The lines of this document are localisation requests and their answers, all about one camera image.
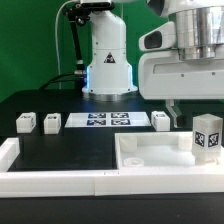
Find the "white cube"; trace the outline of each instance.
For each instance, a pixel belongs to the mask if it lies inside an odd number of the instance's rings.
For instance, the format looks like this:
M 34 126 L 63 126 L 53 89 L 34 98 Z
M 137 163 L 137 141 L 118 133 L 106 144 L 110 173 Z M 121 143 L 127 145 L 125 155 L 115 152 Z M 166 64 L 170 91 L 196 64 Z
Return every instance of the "white cube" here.
M 170 118 L 164 111 L 153 111 L 151 122 L 156 131 L 170 131 Z
M 36 114 L 33 112 L 22 113 L 16 120 L 17 133 L 31 133 L 36 126 Z
M 44 120 L 45 134 L 58 134 L 61 128 L 61 114 L 48 114 Z
M 220 157 L 223 119 L 211 114 L 193 118 L 192 154 L 202 161 Z

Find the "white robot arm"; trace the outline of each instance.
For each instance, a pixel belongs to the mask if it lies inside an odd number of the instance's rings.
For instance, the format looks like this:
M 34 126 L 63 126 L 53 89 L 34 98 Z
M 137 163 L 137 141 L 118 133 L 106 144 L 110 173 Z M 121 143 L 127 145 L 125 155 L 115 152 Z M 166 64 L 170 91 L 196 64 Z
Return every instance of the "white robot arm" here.
M 86 98 L 117 101 L 137 92 L 126 57 L 126 25 L 110 12 L 113 8 L 111 0 L 80 0 L 72 9 L 72 23 L 82 26 L 89 20 L 92 28 L 92 62 L 82 89 Z
M 140 49 L 149 51 L 138 67 L 143 98 L 166 100 L 174 118 L 174 100 L 224 99 L 224 2 L 150 0 L 147 5 L 169 22 L 139 40 Z

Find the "black table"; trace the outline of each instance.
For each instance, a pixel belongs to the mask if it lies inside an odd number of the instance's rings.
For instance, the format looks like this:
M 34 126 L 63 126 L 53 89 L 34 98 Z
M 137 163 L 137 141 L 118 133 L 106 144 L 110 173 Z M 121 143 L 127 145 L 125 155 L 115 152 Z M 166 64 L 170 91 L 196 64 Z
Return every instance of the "black table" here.
M 224 118 L 220 101 L 183 101 L 180 109 L 186 115 L 186 125 L 171 131 L 192 130 L 192 118 L 208 112 Z M 145 111 L 150 117 L 151 111 L 161 110 L 167 112 L 163 101 L 144 101 L 140 96 L 111 103 L 82 99 L 72 90 L 17 92 L 0 104 L 0 142 L 17 136 L 15 120 L 23 112 L 36 112 L 38 124 L 32 135 L 20 136 L 23 150 L 9 172 L 116 169 L 114 133 L 155 131 L 153 127 L 62 128 L 52 140 L 43 134 L 47 113 L 61 113 L 64 126 L 71 112 Z M 42 151 L 49 144 L 54 149 L 53 162 L 51 150 Z M 74 156 L 70 145 L 75 145 L 75 156 L 82 155 L 81 161 L 69 160 Z M 0 199 L 0 223 L 220 224 L 224 222 L 223 208 L 224 193 L 7 198 Z

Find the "small white block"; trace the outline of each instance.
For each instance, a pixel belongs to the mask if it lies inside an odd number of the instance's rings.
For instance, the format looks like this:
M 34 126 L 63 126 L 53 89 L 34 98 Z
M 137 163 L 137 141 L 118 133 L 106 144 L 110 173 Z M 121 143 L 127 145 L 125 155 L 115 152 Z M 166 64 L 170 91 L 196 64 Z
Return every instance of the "small white block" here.
M 193 135 L 189 134 L 180 134 L 178 138 L 178 148 L 183 151 L 191 151 L 193 143 Z
M 156 131 L 170 131 L 170 118 L 164 111 L 153 111 L 151 122 Z
M 136 136 L 120 137 L 120 147 L 122 152 L 135 152 L 138 149 Z
M 223 119 L 212 114 L 193 118 L 192 154 L 205 162 L 221 155 Z
M 35 113 L 23 113 L 16 120 L 17 133 L 31 133 L 36 126 L 36 114 Z
M 61 128 L 61 114 L 48 114 L 44 120 L 45 134 L 58 134 Z

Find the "warning label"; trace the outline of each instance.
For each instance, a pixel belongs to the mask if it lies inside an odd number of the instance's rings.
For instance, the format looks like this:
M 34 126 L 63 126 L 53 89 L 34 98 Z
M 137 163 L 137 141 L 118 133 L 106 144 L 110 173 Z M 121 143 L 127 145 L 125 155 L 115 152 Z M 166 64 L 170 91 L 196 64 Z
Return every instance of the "warning label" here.
M 116 63 L 111 52 L 107 55 L 107 58 L 105 59 L 104 63 Z

